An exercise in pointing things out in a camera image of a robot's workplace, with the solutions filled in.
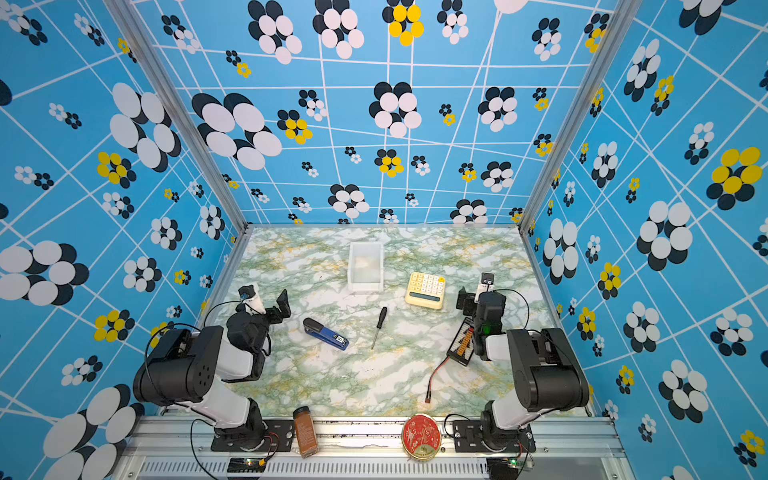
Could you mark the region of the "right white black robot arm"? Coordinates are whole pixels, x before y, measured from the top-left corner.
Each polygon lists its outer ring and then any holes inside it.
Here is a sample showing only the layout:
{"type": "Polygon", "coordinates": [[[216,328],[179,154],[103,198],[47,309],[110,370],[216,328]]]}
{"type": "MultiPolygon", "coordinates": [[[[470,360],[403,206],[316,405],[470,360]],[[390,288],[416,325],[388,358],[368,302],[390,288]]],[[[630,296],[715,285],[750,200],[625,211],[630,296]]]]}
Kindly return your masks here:
{"type": "Polygon", "coordinates": [[[465,315],[464,350],[486,362],[507,363],[513,389],[486,403],[481,412],[481,441],[488,451],[512,445],[530,450],[530,424],[558,411],[589,403],[589,386],[579,362],[560,328],[505,330],[502,316],[506,296],[495,290],[459,290],[456,308],[465,315]]]}

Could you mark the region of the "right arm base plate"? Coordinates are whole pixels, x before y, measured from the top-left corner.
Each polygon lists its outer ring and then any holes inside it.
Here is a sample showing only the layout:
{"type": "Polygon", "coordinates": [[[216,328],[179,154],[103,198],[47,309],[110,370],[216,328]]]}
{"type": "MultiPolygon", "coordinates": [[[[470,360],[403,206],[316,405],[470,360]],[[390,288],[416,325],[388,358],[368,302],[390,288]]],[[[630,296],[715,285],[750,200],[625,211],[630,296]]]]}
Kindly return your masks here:
{"type": "Polygon", "coordinates": [[[453,437],[459,453],[504,453],[524,455],[536,451],[531,427],[501,430],[481,420],[453,420],[447,433],[453,437]]]}

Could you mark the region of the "black handled screwdriver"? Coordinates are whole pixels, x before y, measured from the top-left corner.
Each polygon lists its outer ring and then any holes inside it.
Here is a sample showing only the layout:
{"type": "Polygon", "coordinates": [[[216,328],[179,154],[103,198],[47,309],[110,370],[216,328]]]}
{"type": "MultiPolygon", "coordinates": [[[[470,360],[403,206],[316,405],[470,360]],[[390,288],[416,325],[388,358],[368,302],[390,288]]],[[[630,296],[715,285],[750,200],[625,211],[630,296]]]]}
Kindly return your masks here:
{"type": "Polygon", "coordinates": [[[381,308],[381,311],[380,311],[379,317],[378,317],[378,321],[377,321],[377,324],[376,324],[376,330],[375,330],[375,333],[374,333],[374,336],[373,336],[373,340],[372,340],[372,343],[371,343],[371,347],[370,347],[371,350],[373,350],[374,347],[375,347],[376,340],[378,338],[379,332],[382,329],[383,323],[384,323],[384,321],[386,319],[387,312],[388,312],[388,308],[386,306],[381,308]]]}

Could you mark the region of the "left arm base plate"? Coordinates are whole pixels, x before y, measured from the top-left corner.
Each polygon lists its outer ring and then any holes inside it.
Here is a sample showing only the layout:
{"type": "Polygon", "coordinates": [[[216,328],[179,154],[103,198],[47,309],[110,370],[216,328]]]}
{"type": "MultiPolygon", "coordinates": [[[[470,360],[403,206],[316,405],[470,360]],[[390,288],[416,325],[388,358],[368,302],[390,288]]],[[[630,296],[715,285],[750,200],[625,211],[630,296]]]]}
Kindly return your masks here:
{"type": "Polygon", "coordinates": [[[214,429],[210,449],[214,452],[289,452],[295,439],[292,420],[267,419],[254,429],[243,425],[214,429]]]}

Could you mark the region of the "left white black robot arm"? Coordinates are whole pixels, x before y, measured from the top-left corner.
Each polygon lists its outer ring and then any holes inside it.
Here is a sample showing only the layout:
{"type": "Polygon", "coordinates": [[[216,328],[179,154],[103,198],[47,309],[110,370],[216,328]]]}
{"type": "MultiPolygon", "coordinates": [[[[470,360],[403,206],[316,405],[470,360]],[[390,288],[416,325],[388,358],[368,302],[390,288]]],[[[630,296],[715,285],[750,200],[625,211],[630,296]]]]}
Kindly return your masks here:
{"type": "Polygon", "coordinates": [[[253,285],[225,326],[174,324],[154,333],[133,381],[134,397],[160,407],[177,406],[209,422],[215,452],[288,452],[293,423],[267,421],[257,402],[229,386],[257,381],[272,353],[269,329],[291,316],[288,292],[266,308],[253,285]]]}

